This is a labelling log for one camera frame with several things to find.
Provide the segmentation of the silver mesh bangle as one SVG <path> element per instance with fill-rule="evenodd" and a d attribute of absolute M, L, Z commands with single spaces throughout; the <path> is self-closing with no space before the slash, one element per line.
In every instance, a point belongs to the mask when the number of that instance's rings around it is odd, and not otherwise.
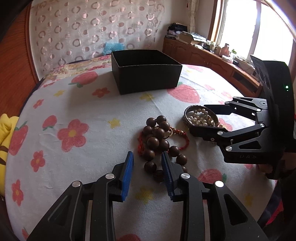
<path fill-rule="evenodd" d="M 217 115 L 201 105 L 187 107 L 184 111 L 183 121 L 188 128 L 191 126 L 219 127 L 220 125 Z"/>

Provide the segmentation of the black open jewelry box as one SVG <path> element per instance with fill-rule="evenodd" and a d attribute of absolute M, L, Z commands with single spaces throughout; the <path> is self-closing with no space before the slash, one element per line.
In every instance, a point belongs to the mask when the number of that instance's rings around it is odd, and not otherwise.
<path fill-rule="evenodd" d="M 111 66 L 121 95 L 177 87 L 182 64 L 159 50 L 111 53 Z"/>

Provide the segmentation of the pink ceramic vase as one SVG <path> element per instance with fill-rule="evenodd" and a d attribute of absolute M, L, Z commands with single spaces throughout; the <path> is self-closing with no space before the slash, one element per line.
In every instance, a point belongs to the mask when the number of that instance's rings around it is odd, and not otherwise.
<path fill-rule="evenodd" d="M 226 56 L 229 57 L 230 56 L 230 51 L 229 51 L 229 44 L 225 43 L 224 47 L 221 48 L 220 51 L 220 56 Z"/>

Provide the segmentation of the wooden cabinet row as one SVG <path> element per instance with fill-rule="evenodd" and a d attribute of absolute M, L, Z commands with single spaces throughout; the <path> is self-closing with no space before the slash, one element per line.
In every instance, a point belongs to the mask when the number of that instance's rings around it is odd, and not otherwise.
<path fill-rule="evenodd" d="M 221 57 L 204 49 L 164 38 L 163 53 L 181 64 L 207 67 L 239 90 L 244 96 L 259 97 L 263 86 L 247 72 L 234 64 L 227 63 Z"/>

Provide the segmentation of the pile of books and papers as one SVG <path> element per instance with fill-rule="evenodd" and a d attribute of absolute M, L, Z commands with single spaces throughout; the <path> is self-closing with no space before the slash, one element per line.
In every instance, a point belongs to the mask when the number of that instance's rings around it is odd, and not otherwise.
<path fill-rule="evenodd" d="M 172 23 L 169 25 L 165 37 L 173 40 L 178 40 L 190 45 L 203 45 L 207 43 L 205 37 L 200 36 L 195 32 L 189 33 L 187 32 L 187 30 L 188 28 L 186 25 Z"/>

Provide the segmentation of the strawberry print bed sheet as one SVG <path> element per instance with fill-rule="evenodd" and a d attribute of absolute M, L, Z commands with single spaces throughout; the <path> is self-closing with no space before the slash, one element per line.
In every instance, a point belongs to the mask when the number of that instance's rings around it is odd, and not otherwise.
<path fill-rule="evenodd" d="M 26 240 L 42 216 L 75 180 L 96 181 L 134 153 L 126 201 L 114 204 L 117 240 L 179 240 L 182 203 L 173 203 L 164 183 L 144 171 L 138 136 L 148 118 L 164 115 L 190 139 L 182 151 L 200 181 L 220 180 L 255 220 L 274 190 L 255 165 L 227 164 L 215 143 L 190 135 L 183 124 L 192 104 L 222 104 L 242 96 L 206 67 L 183 65 L 176 88 L 120 95 L 111 67 L 57 80 L 29 98 L 11 141 L 5 198 L 15 235 Z"/>

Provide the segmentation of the yellow plush toy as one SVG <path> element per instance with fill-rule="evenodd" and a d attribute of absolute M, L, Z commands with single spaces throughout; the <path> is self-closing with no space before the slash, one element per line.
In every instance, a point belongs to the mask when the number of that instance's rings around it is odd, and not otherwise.
<path fill-rule="evenodd" d="M 2 114 L 0 119 L 1 124 L 1 149 L 0 149 L 0 193 L 4 196 L 5 192 L 5 176 L 6 176 L 6 161 L 8 157 L 8 150 L 11 143 L 11 138 L 18 122 L 18 116 L 8 117 L 7 114 Z"/>

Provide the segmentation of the blue fluffy item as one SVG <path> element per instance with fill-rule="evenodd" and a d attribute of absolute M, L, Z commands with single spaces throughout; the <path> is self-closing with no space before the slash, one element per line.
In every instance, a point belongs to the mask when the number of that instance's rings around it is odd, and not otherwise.
<path fill-rule="evenodd" d="M 106 43 L 102 54 L 105 56 L 111 54 L 114 51 L 122 50 L 125 50 L 125 46 L 122 43 Z"/>

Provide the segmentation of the floral quilt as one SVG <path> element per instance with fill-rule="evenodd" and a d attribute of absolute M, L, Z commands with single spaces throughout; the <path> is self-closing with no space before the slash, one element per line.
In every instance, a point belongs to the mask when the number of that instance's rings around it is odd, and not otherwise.
<path fill-rule="evenodd" d="M 53 71 L 45 75 L 41 80 L 55 81 L 88 71 L 94 71 L 97 69 L 109 67 L 111 67 L 111 54 L 93 58 L 90 60 L 83 60 L 75 63 L 65 64 L 63 66 L 55 68 Z"/>

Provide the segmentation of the wooden headboard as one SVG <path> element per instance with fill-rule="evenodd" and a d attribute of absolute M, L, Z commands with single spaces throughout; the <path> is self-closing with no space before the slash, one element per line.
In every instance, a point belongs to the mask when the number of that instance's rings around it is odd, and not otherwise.
<path fill-rule="evenodd" d="M 1 1 L 1 114 L 18 116 L 38 85 L 29 19 L 31 1 Z"/>

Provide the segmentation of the pink circle lace curtain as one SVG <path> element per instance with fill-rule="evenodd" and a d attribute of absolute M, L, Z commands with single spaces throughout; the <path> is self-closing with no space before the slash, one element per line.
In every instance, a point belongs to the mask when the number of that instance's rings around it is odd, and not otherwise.
<path fill-rule="evenodd" d="M 37 76 L 103 54 L 107 44 L 154 48 L 164 1 L 33 1 L 30 41 Z"/>

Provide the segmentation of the window with wooden frame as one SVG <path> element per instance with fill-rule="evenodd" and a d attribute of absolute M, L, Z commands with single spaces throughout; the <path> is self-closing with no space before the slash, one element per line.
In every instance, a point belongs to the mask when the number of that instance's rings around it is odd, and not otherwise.
<path fill-rule="evenodd" d="M 229 46 L 237 57 L 249 61 L 292 62 L 294 38 L 283 19 L 263 1 L 215 1 L 212 40 Z"/>

